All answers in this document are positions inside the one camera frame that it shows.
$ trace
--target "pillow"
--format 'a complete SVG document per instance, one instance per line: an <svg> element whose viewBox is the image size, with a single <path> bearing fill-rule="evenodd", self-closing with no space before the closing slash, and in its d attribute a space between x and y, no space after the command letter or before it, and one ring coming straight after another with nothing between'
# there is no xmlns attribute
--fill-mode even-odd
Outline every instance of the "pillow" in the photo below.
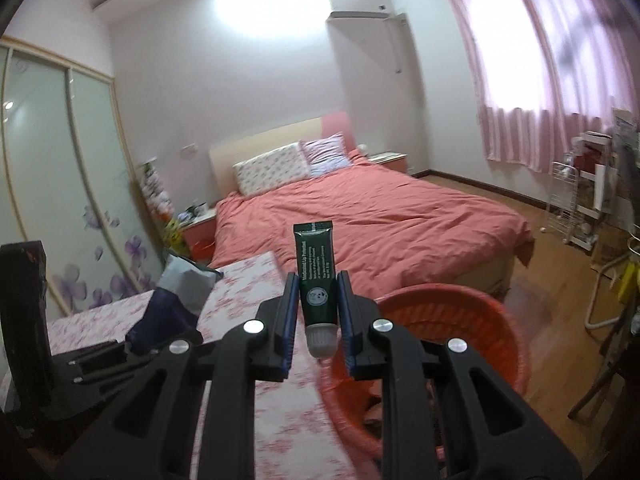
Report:
<svg viewBox="0 0 640 480"><path fill-rule="evenodd" d="M344 149L342 132L326 139L308 140L301 142L302 151L311 168L311 176L321 176L351 165L351 161Z"/></svg>
<svg viewBox="0 0 640 480"><path fill-rule="evenodd" d="M298 142L238 162L234 172L238 189L244 196L259 195L311 177Z"/></svg>

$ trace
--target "purple flower decal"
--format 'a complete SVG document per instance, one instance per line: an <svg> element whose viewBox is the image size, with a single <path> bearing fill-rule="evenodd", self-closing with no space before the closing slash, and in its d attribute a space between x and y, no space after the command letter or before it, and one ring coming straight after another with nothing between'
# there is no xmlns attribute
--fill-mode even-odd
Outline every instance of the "purple flower decal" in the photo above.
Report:
<svg viewBox="0 0 640 480"><path fill-rule="evenodd" d="M109 284L111 291L119 296L120 300L135 296L138 292L128 278L123 278L119 274L114 274Z"/></svg>
<svg viewBox="0 0 640 480"><path fill-rule="evenodd" d="M82 218L84 218L85 229L100 229L100 220L90 205L84 206L84 214L82 215Z"/></svg>
<svg viewBox="0 0 640 480"><path fill-rule="evenodd" d="M124 244L124 250L131 255L131 269L135 270L142 265L142 260L146 258L146 249L142 245L142 238L135 235Z"/></svg>
<svg viewBox="0 0 640 480"><path fill-rule="evenodd" d="M58 291L72 312L76 312L74 300L86 300L86 282L79 282L80 269L74 264L67 264L64 276L52 276Z"/></svg>
<svg viewBox="0 0 640 480"><path fill-rule="evenodd" d="M94 290L94 302L89 305L89 308L97 308L99 306L113 303L113 296L110 292L102 292L101 288Z"/></svg>
<svg viewBox="0 0 640 480"><path fill-rule="evenodd" d="M85 229L100 229L100 219L90 205L84 206L84 214L82 215L82 218L84 218ZM108 211L104 212L104 219L109 222L111 227L118 227L120 225L120 219L111 219Z"/></svg>
<svg viewBox="0 0 640 480"><path fill-rule="evenodd" d="M148 272L145 272L140 277L140 279L138 280L138 283L142 287L142 290L144 290L145 292L154 290L156 288L156 282L151 279L151 274L149 274Z"/></svg>

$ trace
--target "metal screw head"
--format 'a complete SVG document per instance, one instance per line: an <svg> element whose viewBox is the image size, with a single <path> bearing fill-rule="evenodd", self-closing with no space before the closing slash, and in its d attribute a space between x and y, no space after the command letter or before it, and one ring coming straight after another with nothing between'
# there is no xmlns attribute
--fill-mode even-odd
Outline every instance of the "metal screw head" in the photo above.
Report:
<svg viewBox="0 0 640 480"><path fill-rule="evenodd" d="M242 328L244 328L244 331L248 334L259 334L264 330L264 323L259 319L250 319L242 326Z"/></svg>
<svg viewBox="0 0 640 480"><path fill-rule="evenodd" d="M466 341L464 339L460 339L459 337L449 339L449 342L447 342L447 346L449 347L449 350L457 354L462 354L462 352L466 351L466 349L468 348Z"/></svg>
<svg viewBox="0 0 640 480"><path fill-rule="evenodd" d="M178 339L169 345L172 354L184 354L189 349L189 343L184 339Z"/></svg>
<svg viewBox="0 0 640 480"><path fill-rule="evenodd" d="M377 319L373 322L373 330L377 332L389 332L394 327L388 319Z"/></svg>

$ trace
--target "white tube cap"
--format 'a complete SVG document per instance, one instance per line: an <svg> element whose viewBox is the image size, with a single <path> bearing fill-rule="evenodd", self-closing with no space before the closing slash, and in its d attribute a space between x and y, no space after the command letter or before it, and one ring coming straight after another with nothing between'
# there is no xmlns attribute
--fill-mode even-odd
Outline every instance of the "white tube cap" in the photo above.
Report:
<svg viewBox="0 0 640 480"><path fill-rule="evenodd" d="M338 349L338 326L333 323L317 323L305 329L306 347L316 359L333 357Z"/></svg>

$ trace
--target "cardboard box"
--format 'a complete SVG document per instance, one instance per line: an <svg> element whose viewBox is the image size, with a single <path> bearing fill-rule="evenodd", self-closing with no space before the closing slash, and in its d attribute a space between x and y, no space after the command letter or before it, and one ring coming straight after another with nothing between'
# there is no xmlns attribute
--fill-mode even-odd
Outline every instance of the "cardboard box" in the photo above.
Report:
<svg viewBox="0 0 640 480"><path fill-rule="evenodd" d="M598 241L591 255L591 269L600 270L609 262L625 254L628 251L626 247L628 238L629 233L625 230L609 224L603 224L598 232ZM614 271L615 269L609 269L609 272L606 272L605 275L608 278L612 278Z"/></svg>

